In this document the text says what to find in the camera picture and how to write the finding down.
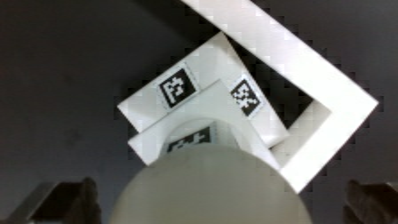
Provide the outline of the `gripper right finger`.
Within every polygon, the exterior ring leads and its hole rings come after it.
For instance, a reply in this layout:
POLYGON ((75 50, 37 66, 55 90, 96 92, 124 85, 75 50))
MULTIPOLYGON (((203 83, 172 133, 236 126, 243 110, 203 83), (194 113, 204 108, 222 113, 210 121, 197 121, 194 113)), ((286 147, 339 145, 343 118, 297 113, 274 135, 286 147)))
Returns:
POLYGON ((350 180, 345 193, 343 224, 398 224, 398 183, 350 180))

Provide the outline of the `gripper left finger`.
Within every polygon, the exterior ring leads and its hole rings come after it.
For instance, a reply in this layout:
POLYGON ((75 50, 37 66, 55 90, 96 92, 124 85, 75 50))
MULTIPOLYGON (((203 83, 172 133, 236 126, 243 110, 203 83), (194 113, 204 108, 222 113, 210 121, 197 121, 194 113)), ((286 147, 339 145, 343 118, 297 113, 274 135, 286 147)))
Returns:
POLYGON ((41 183, 0 224, 101 224, 92 178, 41 183))

